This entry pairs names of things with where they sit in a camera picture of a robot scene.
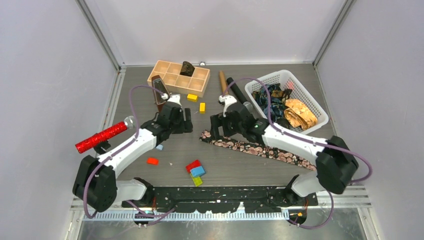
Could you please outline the black pink floral tie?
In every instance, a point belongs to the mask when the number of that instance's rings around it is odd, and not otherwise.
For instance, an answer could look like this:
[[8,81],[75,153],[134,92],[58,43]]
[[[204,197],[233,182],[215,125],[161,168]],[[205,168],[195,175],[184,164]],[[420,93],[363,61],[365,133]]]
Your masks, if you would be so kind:
[[218,147],[230,149],[236,152],[246,153],[254,156],[259,156],[262,158],[278,160],[284,163],[291,165],[299,166],[311,171],[316,171],[317,167],[314,163],[306,160],[303,157],[300,157],[291,152],[282,150],[276,147],[270,147],[267,145],[261,145],[259,143],[250,143],[242,140],[232,139],[229,137],[221,137],[219,139],[214,139],[211,133],[207,130],[204,130],[199,140]]

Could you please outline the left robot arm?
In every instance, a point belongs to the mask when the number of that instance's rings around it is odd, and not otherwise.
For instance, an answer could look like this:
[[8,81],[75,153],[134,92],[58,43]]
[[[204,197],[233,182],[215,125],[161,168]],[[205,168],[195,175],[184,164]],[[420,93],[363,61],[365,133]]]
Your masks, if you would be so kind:
[[118,147],[98,157],[85,156],[80,162],[72,193],[98,213],[108,210],[116,202],[130,201],[148,207],[155,197],[153,186],[140,177],[118,180],[118,176],[170,135],[192,131],[190,108],[182,108],[175,102],[165,103],[154,119],[144,122]]

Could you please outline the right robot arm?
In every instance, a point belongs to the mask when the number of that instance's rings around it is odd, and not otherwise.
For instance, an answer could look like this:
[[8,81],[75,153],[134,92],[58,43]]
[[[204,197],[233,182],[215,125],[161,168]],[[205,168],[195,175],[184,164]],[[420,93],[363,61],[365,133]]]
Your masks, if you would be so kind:
[[317,138],[285,129],[266,118],[254,117],[240,103],[212,115],[210,122],[212,138],[220,140],[240,134],[250,143],[292,153],[315,165],[314,172],[295,175],[285,187],[283,192],[291,205],[299,205],[306,196],[320,191],[343,194],[359,168],[342,138]]

